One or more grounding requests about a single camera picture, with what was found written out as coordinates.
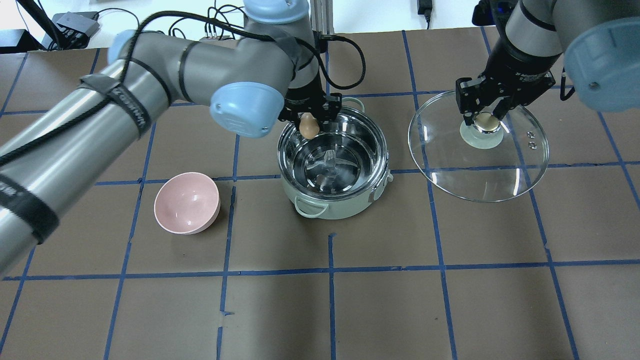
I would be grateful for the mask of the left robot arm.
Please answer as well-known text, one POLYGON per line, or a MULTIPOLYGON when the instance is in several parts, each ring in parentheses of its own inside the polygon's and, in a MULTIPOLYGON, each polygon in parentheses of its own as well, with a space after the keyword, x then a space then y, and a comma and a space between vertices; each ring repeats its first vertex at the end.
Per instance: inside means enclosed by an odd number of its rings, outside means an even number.
POLYGON ((334 120, 327 71, 314 45, 308 0, 245 0, 243 28, 183 11, 160 11, 118 35, 109 65, 1 147, 1 273, 60 225, 99 176, 177 100, 210 108, 224 129, 266 136, 278 120, 334 120), (190 18, 240 36, 234 48, 145 27, 190 18))

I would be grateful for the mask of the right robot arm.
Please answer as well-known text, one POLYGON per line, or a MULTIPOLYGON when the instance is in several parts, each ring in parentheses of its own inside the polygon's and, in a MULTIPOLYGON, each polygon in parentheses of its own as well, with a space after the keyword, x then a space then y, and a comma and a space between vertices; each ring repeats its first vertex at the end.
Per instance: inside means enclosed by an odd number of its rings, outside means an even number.
POLYGON ((471 22, 495 26, 499 37, 482 73, 455 82, 467 126, 481 112, 500 121, 537 100, 556 83, 558 59, 572 84, 563 101, 576 94, 598 112, 638 109, 637 0, 480 0, 471 22))

